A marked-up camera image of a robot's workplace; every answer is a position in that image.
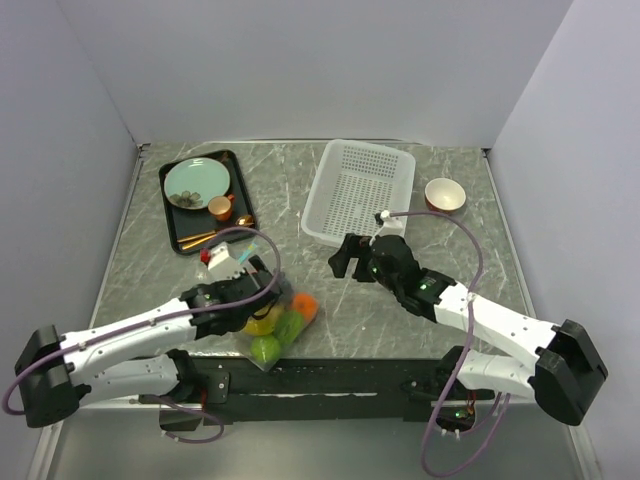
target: white plastic basket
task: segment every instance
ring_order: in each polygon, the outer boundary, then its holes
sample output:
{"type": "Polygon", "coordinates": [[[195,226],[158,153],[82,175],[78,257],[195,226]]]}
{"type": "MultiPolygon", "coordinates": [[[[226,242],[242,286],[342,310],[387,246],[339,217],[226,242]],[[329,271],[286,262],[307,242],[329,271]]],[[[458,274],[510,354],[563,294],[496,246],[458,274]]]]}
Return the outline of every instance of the white plastic basket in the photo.
{"type": "MultiPolygon", "coordinates": [[[[333,247],[347,233],[373,235],[376,213],[409,210],[415,168],[413,155],[395,148],[332,140],[313,179],[302,230],[333,247]]],[[[401,221],[406,227],[406,217],[401,221]]]]}

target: spoon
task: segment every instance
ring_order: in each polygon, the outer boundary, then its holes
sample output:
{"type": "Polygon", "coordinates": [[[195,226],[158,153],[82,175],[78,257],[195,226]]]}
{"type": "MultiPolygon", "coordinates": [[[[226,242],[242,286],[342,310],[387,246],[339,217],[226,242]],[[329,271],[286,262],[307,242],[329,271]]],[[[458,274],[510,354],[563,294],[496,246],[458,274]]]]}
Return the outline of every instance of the spoon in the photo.
{"type": "MultiPolygon", "coordinates": [[[[251,227],[255,225],[255,223],[256,222],[253,219],[253,215],[242,215],[241,217],[238,217],[238,219],[236,220],[236,225],[240,227],[251,227]]],[[[180,243],[180,241],[185,242],[185,241],[197,238],[197,240],[194,240],[193,242],[181,245],[180,250],[184,251],[184,250],[189,250],[193,247],[197,247],[198,245],[208,242],[213,237],[215,237],[219,232],[222,232],[224,230],[225,230],[224,228],[221,230],[213,230],[211,232],[201,233],[200,235],[192,235],[191,237],[185,237],[184,239],[180,239],[178,240],[178,243],[180,243]]]]}

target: marble tabletop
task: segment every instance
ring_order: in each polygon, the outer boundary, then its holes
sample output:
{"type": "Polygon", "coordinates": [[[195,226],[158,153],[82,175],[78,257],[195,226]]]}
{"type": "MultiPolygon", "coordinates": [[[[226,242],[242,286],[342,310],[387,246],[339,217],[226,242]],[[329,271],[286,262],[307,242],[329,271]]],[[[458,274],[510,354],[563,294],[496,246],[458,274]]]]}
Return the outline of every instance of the marble tabletop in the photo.
{"type": "MultiPolygon", "coordinates": [[[[416,158],[412,210],[424,209],[424,186],[433,178],[453,178],[465,188],[467,205],[457,215],[478,237],[485,256],[478,292],[525,313],[514,258],[481,150],[390,146],[416,158]]],[[[335,249],[315,243],[300,228],[324,147],[324,142],[145,146],[94,325],[150,310],[202,281],[203,266],[197,256],[179,256],[169,246],[158,169],[177,159],[229,149],[239,159],[260,229],[278,245],[287,277],[296,289],[313,294],[320,303],[317,319],[288,357],[439,358],[452,346],[462,345],[464,333],[410,315],[382,287],[333,278],[327,259],[335,249]]],[[[421,265],[469,284],[477,268],[476,254],[465,234],[451,222],[409,218],[405,238],[421,265]]],[[[269,263],[266,247],[258,253],[269,263]]],[[[196,356],[238,355],[230,335],[204,338],[182,348],[196,356]]],[[[490,350],[481,343],[476,348],[490,350]]]]}

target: wall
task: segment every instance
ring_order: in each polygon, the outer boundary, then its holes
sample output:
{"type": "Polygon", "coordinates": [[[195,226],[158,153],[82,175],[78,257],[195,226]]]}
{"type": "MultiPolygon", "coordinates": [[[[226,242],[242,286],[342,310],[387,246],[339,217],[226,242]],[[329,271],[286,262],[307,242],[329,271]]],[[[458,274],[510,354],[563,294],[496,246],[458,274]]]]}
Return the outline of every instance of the wall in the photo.
{"type": "Polygon", "coordinates": [[[137,142],[491,146],[571,0],[58,0],[137,142]]]}
{"type": "Polygon", "coordinates": [[[639,24],[637,0],[576,0],[491,153],[538,314],[609,368],[587,416],[607,480],[640,472],[639,24]]]}
{"type": "MultiPolygon", "coordinates": [[[[135,145],[54,1],[0,0],[0,65],[4,388],[33,330],[88,325],[135,145]]],[[[0,432],[0,477],[24,478],[39,431],[0,432]]]]}

